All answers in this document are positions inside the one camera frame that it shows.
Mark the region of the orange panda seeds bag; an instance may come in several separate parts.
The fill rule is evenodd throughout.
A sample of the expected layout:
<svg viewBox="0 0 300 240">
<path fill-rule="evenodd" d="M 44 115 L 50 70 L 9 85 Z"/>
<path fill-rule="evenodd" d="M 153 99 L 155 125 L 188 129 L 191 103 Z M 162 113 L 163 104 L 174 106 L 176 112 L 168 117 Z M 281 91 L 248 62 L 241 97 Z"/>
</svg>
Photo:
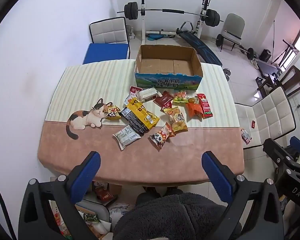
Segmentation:
<svg viewBox="0 0 300 240">
<path fill-rule="evenodd" d="M 150 141 L 157 147 L 158 150 L 161 150 L 165 142 L 169 137 L 175 137 L 176 134 L 173 131 L 171 125 L 166 123 L 161 130 L 157 133 L 154 133 L 149 136 Z"/>
</svg>

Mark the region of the red crown spicy strip packet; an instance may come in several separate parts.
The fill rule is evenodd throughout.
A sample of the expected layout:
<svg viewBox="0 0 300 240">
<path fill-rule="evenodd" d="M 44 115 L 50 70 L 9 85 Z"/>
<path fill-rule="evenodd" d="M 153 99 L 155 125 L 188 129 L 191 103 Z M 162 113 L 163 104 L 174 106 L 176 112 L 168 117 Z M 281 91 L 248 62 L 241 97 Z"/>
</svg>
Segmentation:
<svg viewBox="0 0 300 240">
<path fill-rule="evenodd" d="M 206 95 L 203 93 L 197 94 L 199 104 L 201 105 L 202 111 L 203 111 L 203 117 L 210 118 L 213 117 L 213 113 L 211 111 L 210 104 L 206 98 Z"/>
</svg>

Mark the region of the braised egg packet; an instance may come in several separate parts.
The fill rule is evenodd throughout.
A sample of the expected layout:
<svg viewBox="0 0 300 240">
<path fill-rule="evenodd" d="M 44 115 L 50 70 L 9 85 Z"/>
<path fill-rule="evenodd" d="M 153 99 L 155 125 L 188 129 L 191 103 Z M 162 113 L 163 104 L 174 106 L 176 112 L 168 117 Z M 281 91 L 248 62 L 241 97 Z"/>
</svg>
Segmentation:
<svg viewBox="0 0 300 240">
<path fill-rule="evenodd" d="M 188 98 L 188 103 L 199 104 L 199 99 L 197 97 Z"/>
</svg>

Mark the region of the black blue sit-up bench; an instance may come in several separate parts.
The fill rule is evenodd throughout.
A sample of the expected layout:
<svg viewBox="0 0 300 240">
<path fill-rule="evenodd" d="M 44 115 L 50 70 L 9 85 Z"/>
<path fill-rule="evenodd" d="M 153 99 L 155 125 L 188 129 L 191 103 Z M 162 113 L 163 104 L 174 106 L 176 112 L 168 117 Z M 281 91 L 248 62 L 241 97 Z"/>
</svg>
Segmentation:
<svg viewBox="0 0 300 240">
<path fill-rule="evenodd" d="M 190 46 L 192 46 L 196 52 L 202 57 L 205 63 L 216 64 L 223 66 L 219 58 L 215 53 L 200 39 L 194 34 L 193 24 L 189 22 L 191 26 L 191 31 L 183 30 L 184 25 L 187 23 L 185 21 L 180 28 L 176 30 L 176 34 L 183 38 Z"/>
</svg>

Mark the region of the white grey snack packet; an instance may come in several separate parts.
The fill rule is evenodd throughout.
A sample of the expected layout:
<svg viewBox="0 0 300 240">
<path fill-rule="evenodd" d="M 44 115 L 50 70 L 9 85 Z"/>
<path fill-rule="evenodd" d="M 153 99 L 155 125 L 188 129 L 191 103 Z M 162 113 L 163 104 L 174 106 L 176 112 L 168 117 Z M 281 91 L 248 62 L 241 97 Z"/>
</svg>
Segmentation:
<svg viewBox="0 0 300 240">
<path fill-rule="evenodd" d="M 113 134 L 113 136 L 117 140 L 120 150 L 124 150 L 128 145 L 141 138 L 141 136 L 136 133 L 130 125 Z"/>
</svg>

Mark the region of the dark red packet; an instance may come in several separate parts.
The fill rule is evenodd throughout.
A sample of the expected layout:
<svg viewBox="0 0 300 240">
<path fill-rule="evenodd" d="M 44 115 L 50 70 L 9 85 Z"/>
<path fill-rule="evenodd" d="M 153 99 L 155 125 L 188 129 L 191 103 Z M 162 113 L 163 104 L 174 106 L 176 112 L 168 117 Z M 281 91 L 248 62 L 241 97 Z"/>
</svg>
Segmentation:
<svg viewBox="0 0 300 240">
<path fill-rule="evenodd" d="M 156 99 L 154 99 L 154 103 L 160 106 L 161 108 L 171 108 L 173 99 L 174 97 L 168 91 L 165 90 L 162 93 L 162 96 L 159 96 Z"/>
</svg>

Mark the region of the large yellow black snack bag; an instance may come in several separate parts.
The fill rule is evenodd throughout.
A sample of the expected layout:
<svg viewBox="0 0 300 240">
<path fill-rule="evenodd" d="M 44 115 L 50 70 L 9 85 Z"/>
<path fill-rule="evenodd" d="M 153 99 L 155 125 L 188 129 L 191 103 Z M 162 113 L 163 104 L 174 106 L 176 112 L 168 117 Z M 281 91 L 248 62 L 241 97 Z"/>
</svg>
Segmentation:
<svg viewBox="0 0 300 240">
<path fill-rule="evenodd" d="M 132 98 L 129 104 L 120 112 L 136 133 L 144 135 L 157 125 L 160 118 L 148 111 L 142 102 Z"/>
</svg>

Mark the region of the orange snack packet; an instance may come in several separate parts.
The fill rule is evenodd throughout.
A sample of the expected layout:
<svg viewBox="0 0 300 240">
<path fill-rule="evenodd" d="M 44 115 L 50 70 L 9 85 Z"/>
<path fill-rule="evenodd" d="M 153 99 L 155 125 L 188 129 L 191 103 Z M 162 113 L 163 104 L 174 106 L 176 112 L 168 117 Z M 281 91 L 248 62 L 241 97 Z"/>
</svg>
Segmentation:
<svg viewBox="0 0 300 240">
<path fill-rule="evenodd" d="M 186 103 L 185 106 L 187 109 L 188 116 L 190 118 L 192 118 L 194 116 L 197 116 L 202 119 L 204 118 L 204 112 L 203 112 L 203 109 L 200 104 L 188 102 L 188 103 Z"/>
</svg>

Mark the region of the yellow puffed snack bag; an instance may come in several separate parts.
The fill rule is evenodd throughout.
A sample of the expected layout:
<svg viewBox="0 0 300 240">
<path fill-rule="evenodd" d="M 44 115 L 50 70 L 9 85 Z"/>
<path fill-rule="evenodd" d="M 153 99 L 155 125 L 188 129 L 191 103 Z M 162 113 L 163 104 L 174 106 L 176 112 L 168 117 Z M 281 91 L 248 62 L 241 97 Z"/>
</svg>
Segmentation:
<svg viewBox="0 0 300 240">
<path fill-rule="evenodd" d="M 163 109 L 164 113 L 169 116 L 171 127 L 174 132 L 188 131 L 188 127 L 178 106 Z"/>
</svg>

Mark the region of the dumbbell on floor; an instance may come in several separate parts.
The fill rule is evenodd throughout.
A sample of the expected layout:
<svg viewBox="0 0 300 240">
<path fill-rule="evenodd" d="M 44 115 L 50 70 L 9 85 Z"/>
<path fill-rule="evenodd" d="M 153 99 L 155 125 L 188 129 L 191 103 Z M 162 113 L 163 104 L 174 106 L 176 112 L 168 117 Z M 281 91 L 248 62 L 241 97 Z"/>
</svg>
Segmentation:
<svg viewBox="0 0 300 240">
<path fill-rule="evenodd" d="M 226 80 L 229 81 L 230 80 L 230 76 L 231 76 L 231 70 L 228 69 L 228 68 L 224 68 L 223 69 L 223 73 L 225 75 Z"/>
</svg>

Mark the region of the white chair with blue cushion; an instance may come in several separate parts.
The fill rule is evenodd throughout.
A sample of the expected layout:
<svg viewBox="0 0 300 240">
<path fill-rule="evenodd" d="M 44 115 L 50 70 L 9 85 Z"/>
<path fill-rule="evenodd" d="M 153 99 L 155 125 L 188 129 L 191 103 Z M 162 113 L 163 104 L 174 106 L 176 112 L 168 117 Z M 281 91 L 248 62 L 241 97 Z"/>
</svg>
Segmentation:
<svg viewBox="0 0 300 240">
<path fill-rule="evenodd" d="M 91 44 L 83 63 L 130 58 L 130 44 L 126 19 L 114 17 L 89 24 Z"/>
</svg>

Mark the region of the yellow panda crisps bag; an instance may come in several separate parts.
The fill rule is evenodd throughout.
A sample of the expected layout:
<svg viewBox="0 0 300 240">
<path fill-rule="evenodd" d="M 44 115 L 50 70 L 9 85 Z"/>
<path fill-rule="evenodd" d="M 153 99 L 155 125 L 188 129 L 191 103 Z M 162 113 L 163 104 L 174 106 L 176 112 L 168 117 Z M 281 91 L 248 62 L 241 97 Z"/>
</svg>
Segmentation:
<svg viewBox="0 0 300 240">
<path fill-rule="evenodd" d="M 106 119 L 108 120 L 119 120 L 121 119 L 120 115 L 121 110 L 119 107 L 113 105 L 108 107 Z"/>
</svg>

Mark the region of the colourful candy balls bag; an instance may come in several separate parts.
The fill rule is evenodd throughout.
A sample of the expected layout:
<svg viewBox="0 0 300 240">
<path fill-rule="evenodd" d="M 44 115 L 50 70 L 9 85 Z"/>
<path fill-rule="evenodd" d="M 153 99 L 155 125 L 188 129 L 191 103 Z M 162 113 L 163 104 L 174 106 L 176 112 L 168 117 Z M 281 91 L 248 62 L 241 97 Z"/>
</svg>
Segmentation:
<svg viewBox="0 0 300 240">
<path fill-rule="evenodd" d="M 173 95 L 173 103 L 188 103 L 187 91 L 176 90 Z"/>
</svg>

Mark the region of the white cake packet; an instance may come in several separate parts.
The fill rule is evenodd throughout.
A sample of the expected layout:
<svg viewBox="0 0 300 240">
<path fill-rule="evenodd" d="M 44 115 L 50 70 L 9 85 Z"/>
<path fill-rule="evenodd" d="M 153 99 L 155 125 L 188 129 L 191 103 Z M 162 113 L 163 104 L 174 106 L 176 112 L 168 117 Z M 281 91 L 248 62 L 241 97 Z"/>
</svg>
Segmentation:
<svg viewBox="0 0 300 240">
<path fill-rule="evenodd" d="M 136 92 L 136 96 L 140 102 L 154 100 L 158 96 L 158 91 L 155 88 L 147 88 Z"/>
</svg>

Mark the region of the white red spicy strips pouch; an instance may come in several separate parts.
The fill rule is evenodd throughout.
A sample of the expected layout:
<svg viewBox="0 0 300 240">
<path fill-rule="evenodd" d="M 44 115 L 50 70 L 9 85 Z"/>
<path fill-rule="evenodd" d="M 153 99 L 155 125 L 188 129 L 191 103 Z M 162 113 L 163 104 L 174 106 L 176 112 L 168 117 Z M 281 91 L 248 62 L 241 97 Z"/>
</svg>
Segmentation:
<svg viewBox="0 0 300 240">
<path fill-rule="evenodd" d="M 137 97 L 137 92 L 140 92 L 140 91 L 142 91 L 142 88 L 131 86 L 129 89 L 129 94 L 126 97 L 126 99 L 124 100 L 124 105 L 128 105 L 129 102 L 132 100 L 132 98 Z"/>
</svg>

